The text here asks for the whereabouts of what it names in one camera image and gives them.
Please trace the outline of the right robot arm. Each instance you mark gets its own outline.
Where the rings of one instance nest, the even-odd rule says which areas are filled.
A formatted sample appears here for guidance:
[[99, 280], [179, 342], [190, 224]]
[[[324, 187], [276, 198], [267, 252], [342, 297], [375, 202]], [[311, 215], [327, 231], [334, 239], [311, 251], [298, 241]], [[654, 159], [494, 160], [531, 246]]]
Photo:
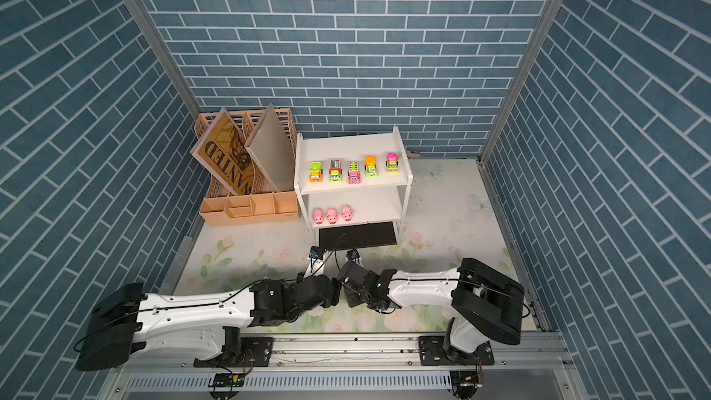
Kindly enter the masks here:
[[360, 305], [383, 315], [406, 307], [447, 307], [442, 351], [459, 365], [479, 359], [480, 346], [494, 341], [517, 346], [524, 311], [523, 286], [477, 259], [439, 272], [384, 270], [377, 274], [348, 261], [339, 271], [350, 307]]

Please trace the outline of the pink green toy truck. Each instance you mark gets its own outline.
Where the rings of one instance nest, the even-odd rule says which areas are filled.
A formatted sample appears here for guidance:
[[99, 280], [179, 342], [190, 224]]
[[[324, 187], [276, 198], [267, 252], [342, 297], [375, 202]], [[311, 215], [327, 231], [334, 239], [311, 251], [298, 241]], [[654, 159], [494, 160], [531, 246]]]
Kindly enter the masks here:
[[322, 183], [323, 182], [323, 170], [320, 161], [313, 161], [309, 165], [309, 176], [308, 180], [311, 183]]

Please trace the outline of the orange green toy car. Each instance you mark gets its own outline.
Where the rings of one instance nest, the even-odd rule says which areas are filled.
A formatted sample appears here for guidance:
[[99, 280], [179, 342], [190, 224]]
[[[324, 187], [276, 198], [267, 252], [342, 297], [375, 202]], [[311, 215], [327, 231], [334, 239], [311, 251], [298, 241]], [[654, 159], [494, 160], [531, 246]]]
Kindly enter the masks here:
[[376, 178], [379, 176], [377, 161], [374, 156], [365, 158], [365, 173], [367, 178]]

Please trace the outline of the pink pig toy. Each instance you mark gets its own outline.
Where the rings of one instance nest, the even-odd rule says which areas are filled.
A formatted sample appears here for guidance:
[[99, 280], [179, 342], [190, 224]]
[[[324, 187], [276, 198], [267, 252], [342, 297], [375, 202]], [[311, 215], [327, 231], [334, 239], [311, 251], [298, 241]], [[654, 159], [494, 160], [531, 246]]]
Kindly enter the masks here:
[[321, 209], [314, 209], [312, 218], [316, 225], [321, 225], [324, 222], [324, 213]]
[[351, 209], [351, 207], [349, 207], [348, 205], [342, 206], [341, 217], [344, 221], [353, 220], [353, 216], [354, 216], [354, 213], [353, 213], [353, 210]]
[[326, 220], [327, 220], [327, 222], [328, 222], [330, 225], [334, 225], [334, 224], [337, 223], [338, 218], [339, 218], [339, 213], [337, 212], [337, 210], [334, 209], [333, 207], [330, 207], [330, 208], [327, 210], [327, 213], [326, 213]]

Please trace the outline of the green striped toy car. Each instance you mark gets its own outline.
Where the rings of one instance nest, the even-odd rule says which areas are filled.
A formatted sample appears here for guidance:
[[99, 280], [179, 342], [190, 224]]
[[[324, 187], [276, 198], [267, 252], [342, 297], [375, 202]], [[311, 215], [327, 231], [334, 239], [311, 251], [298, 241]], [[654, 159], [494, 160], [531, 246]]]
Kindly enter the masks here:
[[357, 161], [351, 161], [348, 165], [348, 183], [351, 185], [361, 183], [361, 174]]

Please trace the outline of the pink green toy car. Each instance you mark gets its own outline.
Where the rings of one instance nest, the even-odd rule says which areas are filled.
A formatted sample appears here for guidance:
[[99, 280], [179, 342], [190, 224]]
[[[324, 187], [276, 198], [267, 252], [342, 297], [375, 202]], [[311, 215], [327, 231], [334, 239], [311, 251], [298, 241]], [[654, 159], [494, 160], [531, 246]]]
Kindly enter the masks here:
[[388, 173], [399, 172], [399, 157], [396, 153], [389, 153], [386, 157], [386, 171]]

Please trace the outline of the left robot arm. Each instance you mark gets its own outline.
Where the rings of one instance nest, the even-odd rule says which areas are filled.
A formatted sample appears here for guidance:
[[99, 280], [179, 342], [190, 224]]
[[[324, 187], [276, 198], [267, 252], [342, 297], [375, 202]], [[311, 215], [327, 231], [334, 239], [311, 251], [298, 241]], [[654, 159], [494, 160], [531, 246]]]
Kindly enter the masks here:
[[129, 283], [98, 302], [74, 350], [75, 368], [108, 370], [131, 356], [188, 357], [219, 366], [239, 360], [245, 328], [294, 322], [316, 307], [335, 306], [341, 285], [326, 275], [254, 281], [243, 289], [208, 296], [146, 294]]

